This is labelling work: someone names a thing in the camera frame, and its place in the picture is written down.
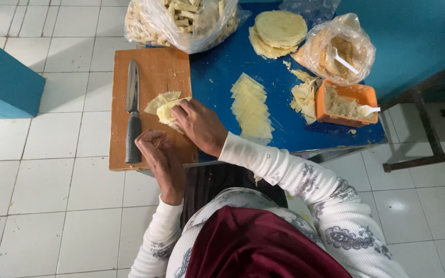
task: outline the knife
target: knife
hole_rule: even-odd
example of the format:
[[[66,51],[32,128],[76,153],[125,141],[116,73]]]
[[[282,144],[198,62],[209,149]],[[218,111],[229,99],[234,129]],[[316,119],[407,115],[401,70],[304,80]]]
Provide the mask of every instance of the knife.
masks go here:
[[[135,145],[135,139],[142,133],[142,123],[139,117],[139,66],[135,60],[130,59],[128,66],[127,105],[126,110],[130,114],[127,129],[127,149],[125,162],[135,164],[142,161],[142,153]]]

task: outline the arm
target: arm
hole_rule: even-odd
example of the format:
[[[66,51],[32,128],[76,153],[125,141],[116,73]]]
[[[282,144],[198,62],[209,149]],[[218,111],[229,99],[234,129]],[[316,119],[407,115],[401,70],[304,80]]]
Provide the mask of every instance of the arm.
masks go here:
[[[182,234],[179,228],[182,210],[183,203],[171,206],[164,203],[159,196],[159,205],[143,235],[143,243],[129,278],[158,277],[166,274],[169,257]]]
[[[179,217],[183,210],[185,172],[165,132],[149,129],[135,144],[151,167],[161,194],[129,278],[159,277],[166,274],[170,255],[182,234]]]
[[[172,109],[175,124],[204,152],[243,166],[305,200],[327,252],[355,277],[407,277],[356,190],[331,170],[228,133],[215,113],[192,99]]]

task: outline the white plastic spoon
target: white plastic spoon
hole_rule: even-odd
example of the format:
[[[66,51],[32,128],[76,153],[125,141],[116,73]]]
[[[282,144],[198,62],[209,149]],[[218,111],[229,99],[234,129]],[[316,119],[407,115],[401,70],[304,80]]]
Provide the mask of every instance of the white plastic spoon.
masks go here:
[[[380,112],[380,107],[370,107],[368,105],[362,105],[358,107],[363,114],[363,117],[367,117],[373,112]]]
[[[347,67],[350,71],[352,71],[354,74],[358,74],[358,71],[352,67],[347,61],[345,61],[343,58],[339,57],[338,55],[338,49],[336,47],[332,47],[332,53],[334,54],[334,59],[336,59],[338,62],[342,63],[345,67]]]

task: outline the clear plastic bag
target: clear plastic bag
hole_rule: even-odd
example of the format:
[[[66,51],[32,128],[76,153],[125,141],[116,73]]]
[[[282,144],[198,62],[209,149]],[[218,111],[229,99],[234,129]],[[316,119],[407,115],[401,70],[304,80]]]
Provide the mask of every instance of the clear plastic bag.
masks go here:
[[[310,28],[331,20],[341,0],[283,0],[280,10],[301,15]]]
[[[332,47],[338,49],[339,56],[358,74],[334,59]],[[375,60],[375,47],[360,27],[358,16],[347,13],[313,27],[306,35],[305,44],[291,56],[318,76],[346,86],[368,76]]]
[[[238,0],[131,0],[125,37],[193,54],[223,42],[250,15],[241,10]]]

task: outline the person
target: person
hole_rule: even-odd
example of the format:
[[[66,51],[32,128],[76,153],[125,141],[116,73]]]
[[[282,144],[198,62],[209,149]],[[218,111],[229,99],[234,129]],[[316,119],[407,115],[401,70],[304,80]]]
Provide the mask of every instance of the person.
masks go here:
[[[197,99],[182,100],[172,116],[206,154],[302,198],[314,221],[309,224],[278,206],[260,186],[242,188],[238,179],[230,179],[234,184],[205,203],[198,199],[200,209],[185,218],[181,229],[183,209],[194,199],[185,192],[190,181],[167,134],[149,129],[135,143],[161,194],[129,278],[407,277],[387,249],[370,207],[346,180],[287,150],[228,132]]]

